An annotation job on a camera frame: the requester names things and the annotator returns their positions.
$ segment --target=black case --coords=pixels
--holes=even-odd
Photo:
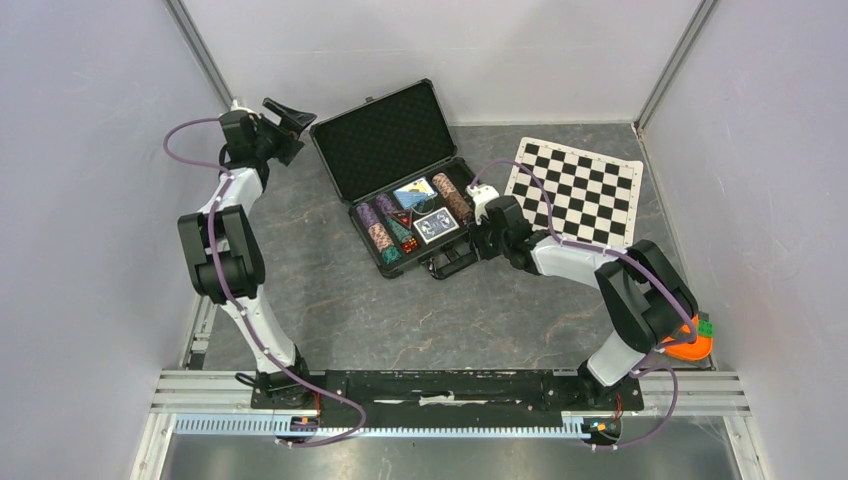
[[[365,105],[316,123],[309,133],[336,193],[349,207],[353,226],[384,277],[396,278],[405,270],[424,264],[434,278],[442,279],[477,261],[468,226],[462,225],[451,212],[460,228],[432,243],[424,243],[413,226],[411,230],[419,247],[409,254],[402,252],[399,239],[387,227],[403,257],[385,265],[356,212],[357,205],[369,202],[385,226],[384,215],[373,203],[378,194],[388,193],[396,202],[393,190],[420,177],[427,177],[432,185],[432,177],[441,172],[450,178],[473,209],[465,187],[474,174],[465,160],[456,156],[457,147],[436,98],[433,82],[424,79],[386,96],[368,98]],[[447,206],[441,195],[435,201],[433,211]]]

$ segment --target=gray floor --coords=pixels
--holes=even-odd
[[[652,419],[628,419],[624,440]],[[741,478],[721,418],[675,418],[662,435],[618,452],[575,440],[356,439],[288,450],[266,437],[175,435],[163,479],[658,479]]]
[[[625,124],[459,127],[453,133],[475,171],[493,159],[514,158],[525,136],[644,161]],[[484,180],[503,191],[509,171],[492,169]],[[651,178],[643,178],[636,238],[655,241],[677,266]],[[444,281],[422,268],[384,279],[312,145],[288,168],[273,162],[250,221],[267,265],[271,306],[314,369],[572,368],[612,331],[597,291],[520,273],[502,258]],[[255,368],[226,317],[215,322],[204,368]]]

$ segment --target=gray marble floor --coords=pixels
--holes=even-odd
[[[642,160],[629,125],[458,127],[459,153],[479,170],[512,159],[522,137]],[[600,294],[563,279],[482,262],[444,281],[423,268],[379,275],[310,144],[286,168],[272,163],[251,225],[267,265],[265,291],[283,330],[314,369],[571,368],[612,331]],[[503,191],[509,167],[487,183]],[[636,238],[657,242],[677,266],[651,176],[639,199]],[[235,325],[219,315],[205,369],[255,368]]]

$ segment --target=green object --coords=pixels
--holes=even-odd
[[[412,236],[412,232],[404,228],[403,225],[398,223],[398,221],[394,218],[389,219],[389,228],[392,229],[392,233],[394,233],[395,237],[400,240],[400,243],[405,243],[409,240],[409,237]]]
[[[713,338],[713,324],[707,320],[698,320],[698,335]]]
[[[389,265],[401,259],[402,255],[398,251],[397,247],[392,245],[391,247],[383,250],[380,254],[383,257],[383,263]]]

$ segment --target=metal frame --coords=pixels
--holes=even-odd
[[[203,37],[200,36],[200,32],[197,30],[197,26],[191,19],[191,15],[189,15],[185,4],[182,0],[163,1],[168,7],[168,10],[171,12],[171,16],[174,18],[174,23],[177,24],[180,32],[182,32],[186,43],[191,49],[191,53],[194,54],[194,57],[197,59],[200,69],[203,70],[204,75],[206,75],[207,80],[209,80],[209,83],[215,90],[215,95],[224,107],[228,109],[233,101],[233,94],[230,92],[227,82],[224,81],[224,76],[221,75],[221,71],[218,70],[218,65],[215,64],[212,54],[209,53],[209,48],[206,47],[206,43],[203,41]]]
[[[144,437],[133,465],[132,479],[158,480],[165,465],[171,437],[175,429],[197,434],[261,435],[280,428],[288,430],[294,416],[314,415],[315,410],[252,410],[251,389],[234,379],[229,371],[163,371],[145,427]],[[572,371],[557,374],[573,375]],[[735,372],[677,372],[679,395],[675,417],[723,417],[733,454],[743,480],[771,478],[761,454],[756,424],[748,400]],[[668,409],[672,393],[671,377],[654,372],[640,380],[645,410],[625,412],[633,417],[662,417]],[[570,425],[582,417],[611,416],[614,412],[564,411],[562,429],[486,429],[486,431],[450,431],[451,429],[417,429],[366,431],[359,436],[449,438],[456,436],[497,438],[576,438]],[[207,422],[193,425],[191,422]]]
[[[677,46],[674,48],[671,58],[668,59],[668,63],[660,74],[657,84],[654,85],[654,89],[648,96],[648,101],[645,102],[645,106],[642,107],[642,111],[639,113],[639,116],[636,117],[636,121],[633,122],[637,135],[641,136],[642,130],[644,130],[648,125],[648,122],[651,121],[651,117],[653,117],[656,112],[657,106],[668,91],[668,87],[671,85],[672,80],[674,80],[674,77],[680,70],[680,66],[683,64],[683,61],[686,60],[686,57],[689,55],[692,44],[698,38],[698,34],[701,33],[701,28],[709,19],[717,3],[718,0],[701,0],[701,3],[698,4],[698,8],[695,9],[695,14],[692,16],[692,19],[689,20],[689,25],[686,26],[686,30],[683,31],[683,36],[680,37],[680,40],[677,42]]]
[[[185,351],[181,366],[189,370],[200,370],[206,358],[206,350],[209,348],[209,339],[212,337],[212,327],[215,325],[215,314],[218,306],[212,303],[207,296],[195,295],[194,305],[191,309],[189,321],[191,328],[186,333],[183,341]]]
[[[177,416],[170,413],[151,413],[147,416],[144,435],[130,474],[132,480],[159,480],[162,476],[176,420]]]
[[[264,410],[251,410],[252,392],[237,382],[236,372],[165,370],[153,396],[151,413],[245,414],[259,415]],[[562,375],[574,375],[562,371]],[[751,415],[748,400],[735,372],[677,371],[680,382],[675,416],[746,417]],[[645,409],[625,412],[630,416],[664,416],[671,402],[671,377],[654,372],[640,379]],[[309,415],[314,410],[274,410],[282,415]],[[608,416],[614,412],[566,411],[570,416]]]

